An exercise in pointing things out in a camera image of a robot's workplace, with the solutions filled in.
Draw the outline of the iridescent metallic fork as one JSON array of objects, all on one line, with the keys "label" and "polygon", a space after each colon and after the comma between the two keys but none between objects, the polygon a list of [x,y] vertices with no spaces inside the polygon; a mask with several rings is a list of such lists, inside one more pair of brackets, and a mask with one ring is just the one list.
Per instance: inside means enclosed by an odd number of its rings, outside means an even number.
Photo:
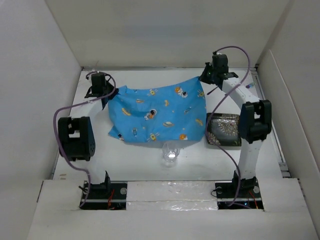
[{"label": "iridescent metallic fork", "polygon": [[251,83],[247,84],[245,87],[246,87],[247,89],[250,89],[250,88],[252,88],[252,87],[254,87],[254,86],[255,86],[255,83],[254,83],[254,82],[251,82]]}]

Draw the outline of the blue space-print cloth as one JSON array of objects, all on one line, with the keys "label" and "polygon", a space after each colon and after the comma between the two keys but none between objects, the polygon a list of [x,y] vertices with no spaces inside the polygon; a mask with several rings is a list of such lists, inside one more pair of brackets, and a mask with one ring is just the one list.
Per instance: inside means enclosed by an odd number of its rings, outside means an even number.
[{"label": "blue space-print cloth", "polygon": [[126,143],[199,142],[205,134],[206,99],[197,77],[150,89],[122,86],[108,102],[108,135]]}]

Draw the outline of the black floral square plate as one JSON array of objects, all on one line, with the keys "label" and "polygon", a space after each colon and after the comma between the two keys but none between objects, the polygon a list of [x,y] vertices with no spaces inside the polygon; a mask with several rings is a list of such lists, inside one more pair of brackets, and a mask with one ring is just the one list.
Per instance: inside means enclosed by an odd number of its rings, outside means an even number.
[{"label": "black floral square plate", "polygon": [[214,113],[207,127],[207,143],[222,147],[241,147],[242,140],[238,131],[239,121],[238,114]]}]

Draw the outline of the clear plastic cup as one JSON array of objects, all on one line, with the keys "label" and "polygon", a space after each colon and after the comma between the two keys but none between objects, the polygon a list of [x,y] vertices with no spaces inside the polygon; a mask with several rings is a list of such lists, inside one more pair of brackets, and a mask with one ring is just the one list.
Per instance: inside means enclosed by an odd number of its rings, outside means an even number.
[{"label": "clear plastic cup", "polygon": [[178,156],[180,155],[180,145],[177,141],[166,141],[162,145],[161,164],[164,167],[172,168],[177,165]]}]

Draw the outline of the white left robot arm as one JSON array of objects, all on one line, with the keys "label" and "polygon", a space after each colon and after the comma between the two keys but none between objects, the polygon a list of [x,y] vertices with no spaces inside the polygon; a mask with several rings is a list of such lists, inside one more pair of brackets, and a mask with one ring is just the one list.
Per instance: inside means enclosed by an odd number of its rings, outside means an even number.
[{"label": "white left robot arm", "polygon": [[[58,144],[60,155],[74,170],[87,175],[87,184],[80,187],[88,194],[91,187],[91,176],[88,169],[76,167],[72,162],[76,160],[90,161],[96,151],[96,142],[91,119],[105,109],[119,89],[115,79],[102,71],[91,71],[85,76],[91,86],[85,94],[85,101],[57,109],[53,115],[53,131]],[[78,108],[84,116],[68,116],[57,118],[64,110]]]}]

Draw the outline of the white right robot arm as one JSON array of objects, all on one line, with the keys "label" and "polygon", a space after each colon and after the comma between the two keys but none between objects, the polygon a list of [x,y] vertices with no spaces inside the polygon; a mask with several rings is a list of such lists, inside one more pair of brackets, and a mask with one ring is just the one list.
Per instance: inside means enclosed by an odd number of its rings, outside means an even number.
[{"label": "white right robot arm", "polygon": [[242,85],[249,72],[250,69],[242,80],[237,80],[239,76],[229,71],[228,57],[214,51],[199,77],[203,83],[216,85],[225,93],[223,99],[230,97],[240,109],[237,129],[241,151],[231,184],[237,197],[243,197],[254,187],[260,148],[272,130],[272,103],[261,100]]}]

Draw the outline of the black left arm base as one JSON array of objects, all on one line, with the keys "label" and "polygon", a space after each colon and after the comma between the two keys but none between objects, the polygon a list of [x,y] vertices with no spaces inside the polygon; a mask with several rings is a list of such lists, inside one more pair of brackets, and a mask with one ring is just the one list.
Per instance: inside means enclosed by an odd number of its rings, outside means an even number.
[{"label": "black left arm base", "polygon": [[89,184],[85,181],[79,208],[82,210],[126,210],[128,182],[111,181],[110,176],[105,172],[104,181],[99,184]]}]

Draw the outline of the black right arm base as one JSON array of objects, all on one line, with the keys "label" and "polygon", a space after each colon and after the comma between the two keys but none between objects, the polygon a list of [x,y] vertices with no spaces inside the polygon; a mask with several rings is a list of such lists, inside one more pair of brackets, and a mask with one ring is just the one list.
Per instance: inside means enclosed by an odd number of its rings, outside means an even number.
[{"label": "black right arm base", "polygon": [[238,176],[231,181],[217,181],[211,195],[217,200],[219,210],[256,209],[263,210],[259,182],[256,177],[241,179],[238,190]]}]

